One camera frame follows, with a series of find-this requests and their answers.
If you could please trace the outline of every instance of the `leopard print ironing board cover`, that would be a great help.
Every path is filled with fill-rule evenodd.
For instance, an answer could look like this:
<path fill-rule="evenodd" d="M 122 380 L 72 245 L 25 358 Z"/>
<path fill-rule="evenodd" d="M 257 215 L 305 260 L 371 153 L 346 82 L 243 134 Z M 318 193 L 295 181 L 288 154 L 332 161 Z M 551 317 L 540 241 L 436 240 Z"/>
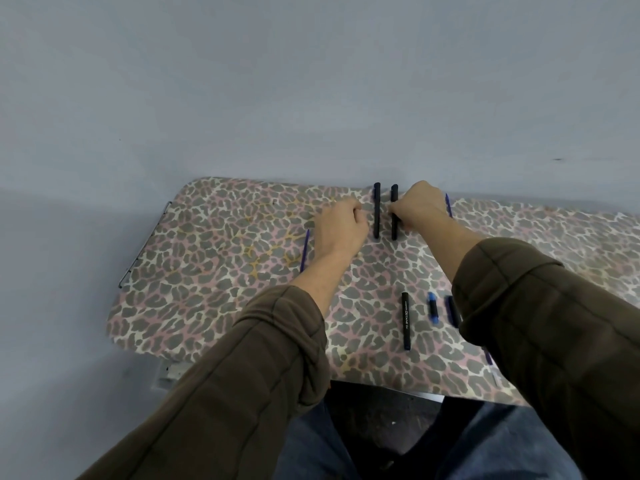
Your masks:
<path fill-rule="evenodd" d="M 142 250 L 111 309 L 117 345 L 176 361 L 195 361 L 260 290 L 291 281 L 312 217 L 354 196 L 370 211 L 372 188 L 287 185 L 200 178 L 176 196 Z M 390 239 L 383 189 L 380 240 L 370 237 L 344 275 L 326 319 L 332 379 L 402 391 L 524 403 L 482 350 L 447 318 L 451 285 L 419 236 Z M 628 214 L 587 213 L 521 203 L 460 199 L 454 217 L 491 236 L 517 237 L 576 273 L 638 305 L 640 222 Z M 313 239 L 308 259 L 313 259 Z M 403 348 L 400 295 L 412 303 L 412 350 Z M 428 319 L 427 292 L 440 322 Z"/>

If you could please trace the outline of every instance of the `wall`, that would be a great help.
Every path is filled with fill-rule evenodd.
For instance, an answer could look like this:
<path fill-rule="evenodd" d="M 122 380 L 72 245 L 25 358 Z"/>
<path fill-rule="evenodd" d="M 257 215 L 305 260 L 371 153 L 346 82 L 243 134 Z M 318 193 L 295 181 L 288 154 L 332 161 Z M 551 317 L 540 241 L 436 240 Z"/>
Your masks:
<path fill-rule="evenodd" d="M 203 175 L 640 212 L 640 0 L 0 0 L 0 462 L 69 478 L 157 403 L 104 337 Z M 64 441 L 58 441 L 62 435 Z"/>

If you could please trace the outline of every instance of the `person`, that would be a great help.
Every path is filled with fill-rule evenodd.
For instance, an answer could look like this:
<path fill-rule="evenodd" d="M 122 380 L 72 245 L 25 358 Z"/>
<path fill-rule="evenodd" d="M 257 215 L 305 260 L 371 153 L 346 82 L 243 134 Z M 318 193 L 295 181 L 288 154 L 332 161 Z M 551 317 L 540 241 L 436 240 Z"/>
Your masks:
<path fill-rule="evenodd" d="M 640 477 L 640 311 L 529 244 L 461 226 L 427 182 L 390 209 L 452 282 L 464 339 L 486 347 L 532 406 L 481 403 L 455 424 L 445 400 L 426 436 L 439 431 L 446 451 L 421 440 L 393 477 Z M 305 272 L 252 299 L 158 410 L 80 478 L 358 478 L 321 402 L 323 317 L 368 232 L 357 200 L 324 209 Z"/>

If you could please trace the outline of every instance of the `person's left hand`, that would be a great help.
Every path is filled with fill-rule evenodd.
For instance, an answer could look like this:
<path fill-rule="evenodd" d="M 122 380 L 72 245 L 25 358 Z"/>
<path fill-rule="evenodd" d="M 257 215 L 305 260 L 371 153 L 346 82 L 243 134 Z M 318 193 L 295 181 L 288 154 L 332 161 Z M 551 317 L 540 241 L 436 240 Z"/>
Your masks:
<path fill-rule="evenodd" d="M 315 259 L 335 256 L 351 262 L 368 233 L 367 217 L 357 199 L 347 198 L 325 207 L 316 215 Z"/>

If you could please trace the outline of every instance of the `hand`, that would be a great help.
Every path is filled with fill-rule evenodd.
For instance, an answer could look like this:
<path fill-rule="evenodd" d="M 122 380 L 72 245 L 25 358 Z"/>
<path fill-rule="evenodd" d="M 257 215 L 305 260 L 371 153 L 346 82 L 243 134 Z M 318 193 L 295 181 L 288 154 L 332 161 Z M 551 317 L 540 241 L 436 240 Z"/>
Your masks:
<path fill-rule="evenodd" d="M 409 192 L 389 206 L 389 212 L 402 220 L 407 230 L 420 227 L 434 212 L 447 213 L 442 191 L 424 180 L 413 184 Z"/>
<path fill-rule="evenodd" d="M 357 199 L 348 198 L 325 207 L 316 215 L 316 259 L 331 255 L 351 262 L 368 233 L 367 217 Z"/>

